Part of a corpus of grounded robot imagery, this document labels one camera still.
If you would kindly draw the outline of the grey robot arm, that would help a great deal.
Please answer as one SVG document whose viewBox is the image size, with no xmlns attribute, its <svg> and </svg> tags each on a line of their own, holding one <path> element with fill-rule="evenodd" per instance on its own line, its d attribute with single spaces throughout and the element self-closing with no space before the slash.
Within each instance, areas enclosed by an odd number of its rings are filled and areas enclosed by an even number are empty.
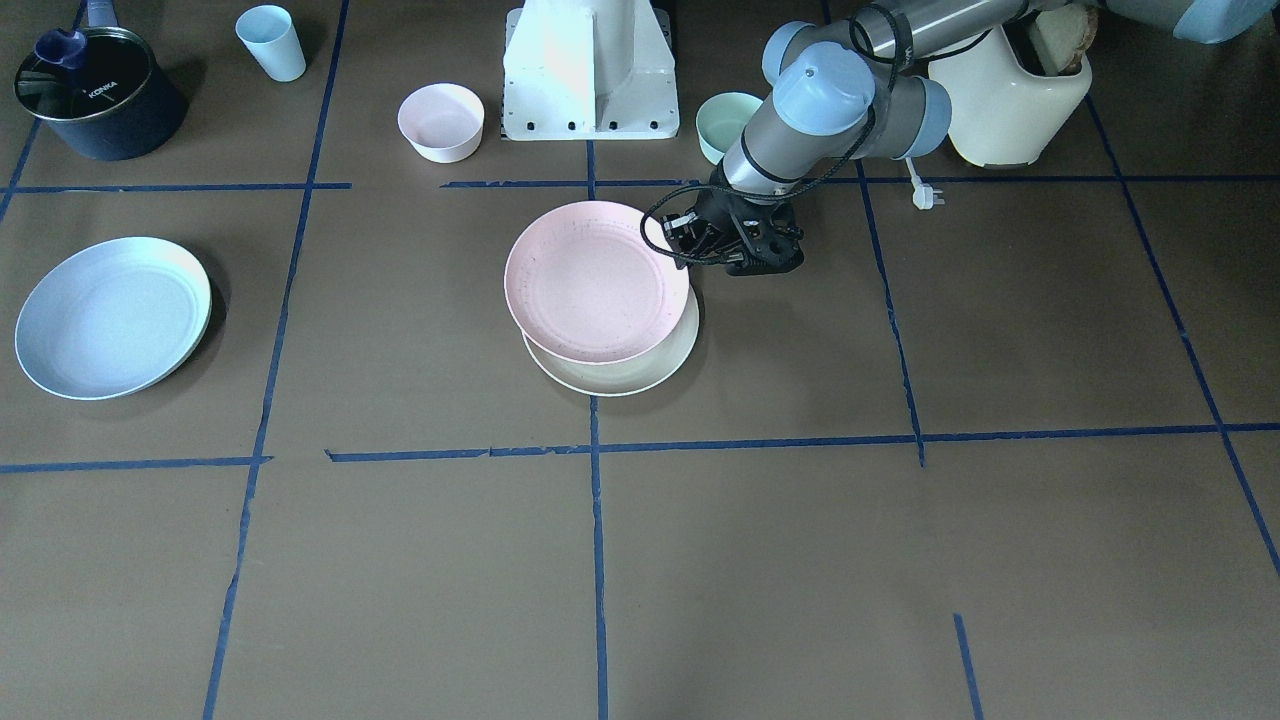
<svg viewBox="0 0 1280 720">
<path fill-rule="evenodd" d="M 771 92 L 678 215 L 641 237 L 677 268 L 791 272 L 792 201 L 829 158 L 913 161 L 950 142 L 977 167 L 1034 161 L 1091 87 L 1094 1 L 870 1 L 827 26 L 780 27 Z"/>
</svg>

